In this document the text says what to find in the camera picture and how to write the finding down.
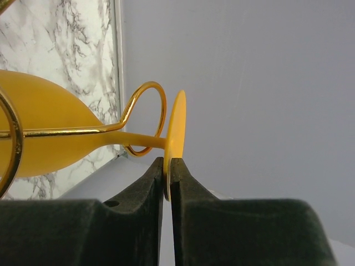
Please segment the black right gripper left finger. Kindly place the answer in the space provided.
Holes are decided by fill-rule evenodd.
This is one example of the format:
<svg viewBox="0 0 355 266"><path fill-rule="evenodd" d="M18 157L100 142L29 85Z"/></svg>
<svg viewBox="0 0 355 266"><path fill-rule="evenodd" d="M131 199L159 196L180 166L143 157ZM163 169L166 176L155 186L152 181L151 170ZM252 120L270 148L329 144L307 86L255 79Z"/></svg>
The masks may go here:
<svg viewBox="0 0 355 266"><path fill-rule="evenodd" d="M158 265L163 160L114 197L2 200L2 265Z"/></svg>

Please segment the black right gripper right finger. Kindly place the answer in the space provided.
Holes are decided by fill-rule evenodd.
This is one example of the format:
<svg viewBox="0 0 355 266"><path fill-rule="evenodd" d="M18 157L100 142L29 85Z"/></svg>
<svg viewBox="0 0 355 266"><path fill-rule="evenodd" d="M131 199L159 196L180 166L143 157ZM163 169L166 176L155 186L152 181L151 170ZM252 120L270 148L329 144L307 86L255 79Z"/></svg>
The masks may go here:
<svg viewBox="0 0 355 266"><path fill-rule="evenodd" d="M336 265L307 202L219 199L180 158L170 179L176 265Z"/></svg>

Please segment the yellow plastic wine glass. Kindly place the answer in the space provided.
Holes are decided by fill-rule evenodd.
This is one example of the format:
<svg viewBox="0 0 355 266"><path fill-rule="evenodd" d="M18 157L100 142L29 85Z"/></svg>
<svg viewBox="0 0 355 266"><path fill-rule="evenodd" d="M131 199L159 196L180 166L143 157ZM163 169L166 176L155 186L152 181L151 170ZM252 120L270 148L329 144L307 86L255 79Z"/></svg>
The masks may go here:
<svg viewBox="0 0 355 266"><path fill-rule="evenodd" d="M125 132L139 97L155 89L161 113L153 136ZM107 145L122 145L132 156L151 149L164 150L165 198L171 198L170 166L182 158L186 126L186 94L180 91L171 115L167 115L163 87L154 81L141 85L131 96L121 118L102 123L76 96L38 76L1 71L1 194L15 178L41 176L58 171Z"/></svg>

